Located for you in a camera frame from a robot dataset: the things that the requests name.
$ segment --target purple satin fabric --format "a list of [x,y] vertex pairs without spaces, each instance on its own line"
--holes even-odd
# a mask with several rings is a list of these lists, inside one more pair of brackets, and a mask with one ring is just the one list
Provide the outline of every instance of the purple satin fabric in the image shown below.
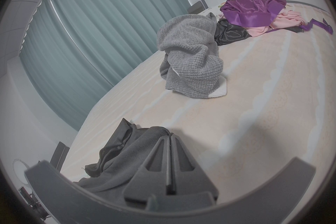
[[304,29],[305,31],[309,31],[313,27],[313,24],[325,29],[330,34],[334,33],[334,30],[332,29],[332,27],[329,24],[327,24],[325,19],[323,19],[323,23],[320,22],[320,21],[317,21],[315,19],[311,19],[310,22],[307,25],[300,25],[300,28]]
[[269,26],[286,0],[227,0],[220,8],[229,23],[242,27]]

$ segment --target pink garment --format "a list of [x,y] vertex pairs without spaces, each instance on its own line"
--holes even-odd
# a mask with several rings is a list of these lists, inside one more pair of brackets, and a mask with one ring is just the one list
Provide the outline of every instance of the pink garment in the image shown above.
[[275,20],[270,24],[272,29],[281,29],[293,26],[307,25],[300,12],[282,9]]
[[307,25],[300,12],[282,9],[270,26],[244,27],[252,37],[257,37],[271,29],[281,29],[293,26]]

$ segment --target teal curtain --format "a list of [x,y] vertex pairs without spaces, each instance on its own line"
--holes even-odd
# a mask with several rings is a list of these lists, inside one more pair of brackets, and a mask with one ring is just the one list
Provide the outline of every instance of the teal curtain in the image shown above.
[[187,0],[43,0],[20,52],[40,96],[79,130],[91,108],[156,50]]

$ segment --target gray knit sweater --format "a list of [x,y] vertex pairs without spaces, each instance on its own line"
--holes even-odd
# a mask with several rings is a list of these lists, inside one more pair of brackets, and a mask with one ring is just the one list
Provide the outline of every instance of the gray knit sweater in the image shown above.
[[166,89],[189,97],[209,98],[226,94],[221,75],[223,61],[214,40],[216,17],[187,14],[175,17],[157,33],[157,48],[166,55],[160,74]]

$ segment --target bed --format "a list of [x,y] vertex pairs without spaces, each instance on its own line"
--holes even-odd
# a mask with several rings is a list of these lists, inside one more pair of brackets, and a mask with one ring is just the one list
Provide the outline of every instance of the bed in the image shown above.
[[[297,3],[287,8],[309,21],[331,15]],[[219,13],[218,5],[203,11]],[[165,90],[158,51],[111,89],[91,110],[61,173],[88,177],[99,150],[122,118],[139,127],[163,126],[179,135],[226,203],[257,188],[293,157],[317,168],[293,217],[315,193],[336,152],[336,39],[313,26],[305,33],[278,30],[224,45],[227,95],[194,99]]]

